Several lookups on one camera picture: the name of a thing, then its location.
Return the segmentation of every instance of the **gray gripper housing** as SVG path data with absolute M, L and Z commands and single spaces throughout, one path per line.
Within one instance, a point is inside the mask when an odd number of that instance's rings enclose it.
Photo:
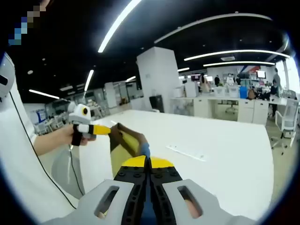
M 78 208 L 63 218 L 44 222 L 44 225 L 120 225 L 128 196 L 133 183 L 116 180 L 105 180 L 96 188 L 84 195 Z M 180 180 L 163 184 L 172 205 L 177 225 L 252 225 L 255 221 L 244 216 L 233 216 L 220 208 L 218 199 L 192 180 Z M 105 219 L 96 216 L 100 206 L 111 191 L 117 190 Z M 180 194 L 185 190 L 194 206 L 202 210 L 199 218 L 192 218 L 187 205 Z

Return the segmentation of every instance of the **black ceiling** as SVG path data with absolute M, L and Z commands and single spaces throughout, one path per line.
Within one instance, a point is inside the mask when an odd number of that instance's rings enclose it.
M 22 100 L 52 101 L 29 93 L 28 89 L 66 97 L 67 91 L 59 89 L 85 83 L 91 69 L 95 73 L 89 89 L 138 75 L 136 57 L 153 46 L 174 50 L 178 68 L 196 70 L 203 68 L 203 64 L 220 62 L 220 57 L 228 55 L 187 62 L 183 59 L 234 49 L 276 51 L 285 43 L 285 33 L 278 23 L 239 16 L 201 23 L 154 44 L 155 40 L 179 26 L 206 17 L 239 11 L 275 18 L 278 13 L 271 9 L 272 1 L 142 0 L 117 29 L 105 51 L 98 53 L 110 26 L 129 2 L 54 0 L 40 18 L 35 18 L 34 28 L 22 35 L 22 45 L 10 46 L 7 50 L 15 64 Z M 284 53 L 291 53 L 291 48 Z M 269 57 L 269 54 L 261 53 L 232 55 L 236 60 L 264 61 Z M 28 75 L 29 70 L 33 70 L 33 74 Z

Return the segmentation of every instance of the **white cabinet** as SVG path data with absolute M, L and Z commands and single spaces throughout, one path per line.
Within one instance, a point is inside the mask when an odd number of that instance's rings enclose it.
M 194 116 L 211 118 L 211 104 L 211 101 L 209 101 L 208 99 L 194 98 Z
M 255 101 L 253 123 L 266 125 L 269 111 L 269 103 L 261 100 Z
M 254 111 L 254 101 L 241 99 L 239 101 L 238 122 L 252 123 Z

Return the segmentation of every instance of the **black cable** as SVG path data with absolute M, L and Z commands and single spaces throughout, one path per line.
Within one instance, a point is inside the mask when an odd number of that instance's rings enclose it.
M 27 137 L 28 137 L 28 140 L 29 140 L 29 142 L 30 142 L 30 144 L 31 144 L 31 146 L 32 146 L 32 149 L 33 149 L 34 153 L 36 154 L 37 159 L 38 159 L 38 161 L 39 161 L 41 167 L 43 168 L 45 174 L 46 174 L 47 177 L 51 180 L 51 182 L 58 188 L 58 190 L 62 193 L 62 195 L 66 198 L 66 200 L 70 203 L 70 205 L 71 205 L 74 209 L 76 209 L 76 208 L 74 207 L 74 205 L 70 202 L 70 200 L 68 199 L 68 197 L 67 197 L 67 196 L 63 193 L 63 191 L 57 186 L 57 184 L 51 179 L 51 177 L 48 175 L 47 171 L 46 171 L 45 168 L 43 167 L 43 164 L 42 164 L 41 160 L 39 159 L 39 157 L 38 157 L 38 155 L 37 155 L 37 153 L 36 153 L 36 151 L 35 151 L 35 149 L 34 149 L 34 147 L 33 147 L 33 144 L 31 143 L 30 137 L 28 136 L 28 133 L 27 133 L 27 131 L 26 131 L 26 128 L 25 128 L 25 126 L 24 126 L 24 124 L 23 124 L 23 121 L 22 121 L 22 119 L 21 119 L 20 113 L 19 113 L 19 111 L 18 111 L 18 109 L 17 109 L 17 106 L 16 106 L 16 104 L 15 104 L 13 95 L 11 94 L 11 92 L 9 92 L 9 94 L 10 94 L 10 96 L 11 96 L 11 99 L 13 100 L 15 109 L 16 109 L 16 111 L 17 111 L 17 113 L 18 113 L 18 116 L 19 116 L 20 121 L 21 121 L 21 123 L 22 123 L 22 126 L 23 126 L 23 128 L 24 128 L 24 131 L 25 131 L 25 133 L 26 133 L 26 135 L 27 135 Z
M 75 178 L 76 178 L 76 182 L 77 182 L 77 185 L 78 185 L 78 189 L 79 189 L 80 193 L 84 196 L 83 192 L 82 192 L 81 189 L 80 189 L 79 182 L 78 182 L 78 178 L 77 178 L 77 175 L 76 175 L 76 173 L 75 173 L 74 166 L 73 166 L 73 157 L 72 157 L 72 151 L 71 151 L 71 148 L 70 148 L 70 156 L 71 156 L 71 165 L 72 165 L 73 172 L 74 172 L 74 175 L 75 175 Z

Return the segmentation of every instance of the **human hand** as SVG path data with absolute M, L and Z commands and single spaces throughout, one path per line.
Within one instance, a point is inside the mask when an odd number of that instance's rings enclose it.
M 73 133 L 74 133 L 73 125 L 68 124 L 68 125 L 62 127 L 61 129 L 57 130 L 57 132 L 61 138 L 62 143 L 64 143 L 64 144 L 72 143 Z M 94 140 L 95 140 L 95 138 L 88 139 L 88 138 L 82 137 L 81 141 L 80 141 L 80 145 L 87 145 L 89 141 L 94 141 Z

